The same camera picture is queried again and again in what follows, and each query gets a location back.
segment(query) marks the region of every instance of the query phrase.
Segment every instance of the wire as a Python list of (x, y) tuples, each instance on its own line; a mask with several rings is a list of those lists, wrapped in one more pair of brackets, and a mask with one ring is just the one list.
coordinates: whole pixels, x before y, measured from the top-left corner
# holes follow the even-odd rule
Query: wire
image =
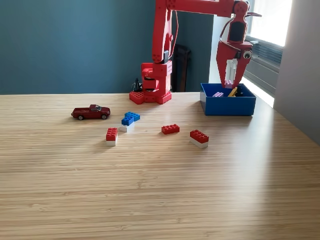
[(171, 58), (172, 55), (174, 54), (174, 49), (175, 49), (176, 41), (177, 41), (177, 37), (178, 37), (179, 21), (178, 21), (178, 13), (176, 10), (175, 10), (175, 19), (176, 19), (175, 36), (174, 36), (174, 41), (173, 41), (173, 45), (172, 45), (172, 49), (171, 49), (171, 55), (169, 56), (169, 58)]

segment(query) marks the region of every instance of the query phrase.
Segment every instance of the robotic arm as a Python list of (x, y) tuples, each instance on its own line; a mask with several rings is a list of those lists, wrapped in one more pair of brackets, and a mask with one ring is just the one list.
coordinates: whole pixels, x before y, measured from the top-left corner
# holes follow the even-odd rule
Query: robotic arm
[[(221, 33), (216, 60), (223, 87), (225, 87), (225, 80), (229, 80), (226, 79), (227, 60), (237, 60), (237, 69), (232, 85), (233, 88), (236, 87), (252, 57), (252, 44), (244, 42), (247, 32), (245, 17), (261, 17), (256, 13), (248, 13), (248, 10), (249, 3), (242, 0), (156, 0), (152, 43), (153, 63), (141, 65), (142, 94), (139, 95), (139, 99), (136, 99), (130, 93), (130, 99), (137, 104), (143, 102), (163, 104), (171, 99), (172, 61), (170, 58), (173, 55), (179, 28), (177, 11), (229, 18), (235, 14), (235, 17), (224, 26)], [(177, 18), (175, 37), (172, 35), (173, 12)], [(221, 37), (229, 23), (228, 39), (224, 42)]]

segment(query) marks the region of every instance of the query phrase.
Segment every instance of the red lego brick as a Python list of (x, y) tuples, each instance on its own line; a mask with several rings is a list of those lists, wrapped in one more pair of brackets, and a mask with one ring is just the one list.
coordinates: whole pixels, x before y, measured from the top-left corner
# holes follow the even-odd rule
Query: red lego brick
[(117, 135), (118, 135), (118, 129), (116, 127), (110, 127), (106, 132), (105, 140), (116, 141)]
[(133, 101), (136, 104), (143, 104), (145, 101), (145, 95), (143, 92), (132, 91), (129, 94), (129, 98), (131, 101)]
[(161, 131), (164, 134), (174, 134), (174, 133), (179, 133), (180, 132), (180, 127), (177, 124), (173, 125), (168, 125), (168, 126), (163, 126), (161, 128)]
[(190, 132), (190, 137), (194, 140), (198, 141), (201, 144), (209, 142), (209, 137), (199, 130), (194, 130)]

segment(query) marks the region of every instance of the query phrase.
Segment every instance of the toy car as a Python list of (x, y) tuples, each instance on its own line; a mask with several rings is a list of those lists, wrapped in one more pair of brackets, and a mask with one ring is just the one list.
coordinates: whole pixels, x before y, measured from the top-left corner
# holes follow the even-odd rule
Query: toy car
[(107, 117), (110, 116), (110, 108), (91, 104), (90, 107), (75, 108), (71, 113), (71, 116), (79, 120), (107, 119)]

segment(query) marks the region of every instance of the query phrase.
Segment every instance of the blue wall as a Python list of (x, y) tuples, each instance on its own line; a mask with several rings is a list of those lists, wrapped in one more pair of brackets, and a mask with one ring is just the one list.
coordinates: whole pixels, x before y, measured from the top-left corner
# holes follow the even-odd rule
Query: blue wall
[(177, 43), (185, 45), (191, 50), (186, 91), (199, 92), (200, 84), (209, 82), (214, 16), (179, 12), (178, 20), (179, 35)]
[(129, 92), (154, 12), (153, 0), (0, 0), (0, 94)]

